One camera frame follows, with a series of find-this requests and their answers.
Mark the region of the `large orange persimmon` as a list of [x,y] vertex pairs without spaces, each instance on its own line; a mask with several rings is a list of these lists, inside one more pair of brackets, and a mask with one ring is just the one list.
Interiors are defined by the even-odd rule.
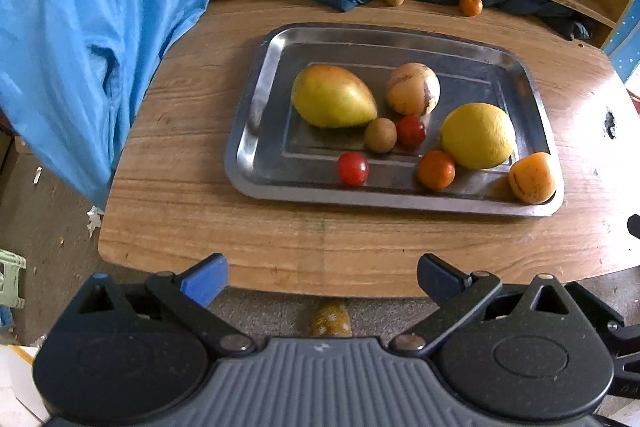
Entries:
[[521,202],[538,205],[547,202],[555,193],[557,176],[552,156],[537,152],[517,161],[509,171],[508,181]]

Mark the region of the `yellow lemon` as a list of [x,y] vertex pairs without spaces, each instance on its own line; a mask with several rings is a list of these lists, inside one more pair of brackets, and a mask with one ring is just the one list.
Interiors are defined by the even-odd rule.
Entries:
[[509,115],[498,106],[469,103],[446,117],[439,140],[458,165],[482,170],[499,166],[511,156],[516,133]]

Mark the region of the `red cherry tomato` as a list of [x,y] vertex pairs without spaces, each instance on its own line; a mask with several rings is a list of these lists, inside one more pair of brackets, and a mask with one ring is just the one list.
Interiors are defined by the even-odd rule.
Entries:
[[368,158],[358,152],[342,154],[337,158],[336,169],[341,184],[348,186],[365,184],[370,174]]
[[405,116],[396,124],[397,140],[405,150],[415,150],[426,138],[423,122],[416,116]]

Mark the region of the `small orange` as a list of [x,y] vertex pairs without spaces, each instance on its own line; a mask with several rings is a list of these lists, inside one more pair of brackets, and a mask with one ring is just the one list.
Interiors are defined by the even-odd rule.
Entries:
[[483,0],[459,0],[460,12],[466,17],[476,17],[484,10]]

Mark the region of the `crumpled white paper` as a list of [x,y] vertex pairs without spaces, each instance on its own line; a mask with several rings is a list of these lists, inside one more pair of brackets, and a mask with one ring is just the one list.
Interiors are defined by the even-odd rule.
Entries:
[[87,230],[89,237],[92,237],[96,230],[102,227],[104,211],[99,207],[92,206],[87,212]]

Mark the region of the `green plastic stool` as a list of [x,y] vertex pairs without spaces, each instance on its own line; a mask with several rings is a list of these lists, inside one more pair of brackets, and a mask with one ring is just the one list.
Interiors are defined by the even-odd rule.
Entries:
[[0,251],[1,291],[0,303],[9,308],[22,309],[25,306],[24,278],[26,259],[11,251]]

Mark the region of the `light blue hanging garment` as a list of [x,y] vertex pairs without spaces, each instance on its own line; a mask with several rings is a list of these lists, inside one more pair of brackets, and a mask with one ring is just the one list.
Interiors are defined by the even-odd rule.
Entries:
[[209,0],[1,0],[1,109],[49,170],[104,206],[167,50]]

